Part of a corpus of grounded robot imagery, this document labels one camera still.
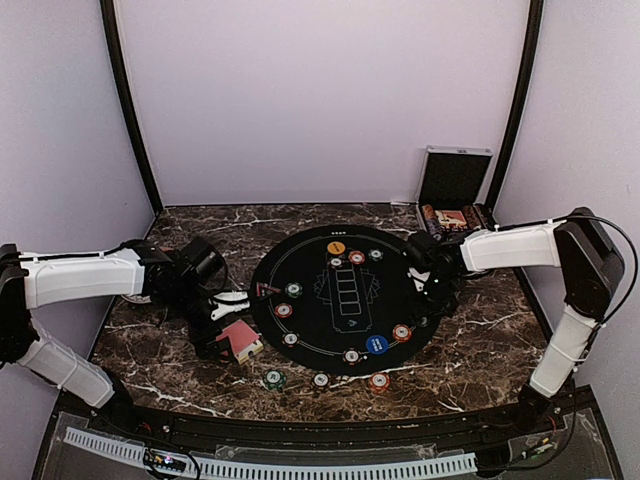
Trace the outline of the green chips mat edge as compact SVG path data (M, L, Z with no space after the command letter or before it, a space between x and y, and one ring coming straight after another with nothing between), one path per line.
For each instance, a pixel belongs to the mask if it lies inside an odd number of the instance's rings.
M426 328L430 323L430 320L427 316L420 316L416 319L415 324L418 327Z

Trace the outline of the green chips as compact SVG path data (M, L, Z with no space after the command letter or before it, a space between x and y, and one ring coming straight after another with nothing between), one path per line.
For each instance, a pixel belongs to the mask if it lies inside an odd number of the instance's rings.
M369 258L373 262L379 262L384 258L384 253L379 249L372 249L368 252Z
M285 293L291 298L298 298L303 294L303 287L298 282L291 282L286 285Z

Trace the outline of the red 5 chips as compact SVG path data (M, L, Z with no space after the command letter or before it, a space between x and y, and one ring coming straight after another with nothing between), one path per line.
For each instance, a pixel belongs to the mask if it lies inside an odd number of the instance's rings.
M274 314L281 319L288 318L293 314L293 307L288 303L280 303L274 307Z
M349 261L354 265L361 265L366 261L366 255L358 250L351 251L348 255Z
M393 328L392 335L395 341L404 343L410 340L412 331L407 325L398 324Z

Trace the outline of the red back card deck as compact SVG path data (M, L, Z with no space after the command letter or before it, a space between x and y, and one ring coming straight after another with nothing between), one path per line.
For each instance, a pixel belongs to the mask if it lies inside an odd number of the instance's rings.
M243 320L237 320L216 337L218 356L223 360L236 361L234 353L256 340L261 341L260 335Z

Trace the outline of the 100 chips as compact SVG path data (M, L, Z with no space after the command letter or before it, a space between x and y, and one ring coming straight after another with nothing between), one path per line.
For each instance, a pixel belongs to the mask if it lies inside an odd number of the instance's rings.
M343 361L353 366L361 361L361 355L356 349L348 349L343 353Z
M328 264L334 269L341 268L343 260L340 257L332 257L329 259Z

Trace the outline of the orange big blind button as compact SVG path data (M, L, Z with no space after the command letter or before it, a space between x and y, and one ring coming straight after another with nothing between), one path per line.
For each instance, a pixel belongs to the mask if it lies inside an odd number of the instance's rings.
M346 251L346 246L339 241L332 241L327 245L327 251L331 255L342 255Z

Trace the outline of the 100 chips mat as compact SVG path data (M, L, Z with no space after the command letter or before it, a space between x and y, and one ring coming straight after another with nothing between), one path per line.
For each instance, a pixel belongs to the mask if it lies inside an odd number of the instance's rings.
M293 347L299 342L299 336L293 332L286 333L283 336L282 342L288 347Z

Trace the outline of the red 5 chip stack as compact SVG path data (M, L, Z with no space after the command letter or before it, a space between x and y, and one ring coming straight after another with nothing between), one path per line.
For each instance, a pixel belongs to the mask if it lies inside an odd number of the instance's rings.
M390 376L384 372L374 373L368 380L369 389L374 394L386 392L391 384Z

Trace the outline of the green chip stack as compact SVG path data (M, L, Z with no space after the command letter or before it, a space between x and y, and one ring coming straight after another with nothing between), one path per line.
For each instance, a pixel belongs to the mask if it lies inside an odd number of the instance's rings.
M286 375L280 370L269 370L263 377L264 384L269 390L281 390L287 381Z

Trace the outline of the black orange 100 chip stack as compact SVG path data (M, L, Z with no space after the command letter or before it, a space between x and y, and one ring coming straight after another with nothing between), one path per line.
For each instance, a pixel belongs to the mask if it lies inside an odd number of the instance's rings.
M324 373L318 372L312 378L312 386L314 389L325 389L329 386L331 377Z

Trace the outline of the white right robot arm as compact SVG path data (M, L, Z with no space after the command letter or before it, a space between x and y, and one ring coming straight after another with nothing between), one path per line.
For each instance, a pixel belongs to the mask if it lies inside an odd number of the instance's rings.
M580 207L556 219L457 232L440 241L419 231L403 248L418 274L427 319L453 313L465 276L512 267L561 270L564 310L528 381L529 390L537 395L528 396L510 413L511 426L521 434L534 432L547 420L549 405L544 398L558 393L617 310L611 303L625 263L608 234L613 226Z

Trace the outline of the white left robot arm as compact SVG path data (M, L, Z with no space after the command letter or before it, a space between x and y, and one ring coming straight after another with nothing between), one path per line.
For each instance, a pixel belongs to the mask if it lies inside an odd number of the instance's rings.
M23 253L14 244L1 248L1 362L18 364L88 406L120 436L141 427L140 412L113 374L80 357L32 318L40 307L107 296L139 297L179 313L188 324L198 357L230 352L221 321L250 305L248 293L208 281L227 265L202 237L181 249L129 240L107 250L84 253Z

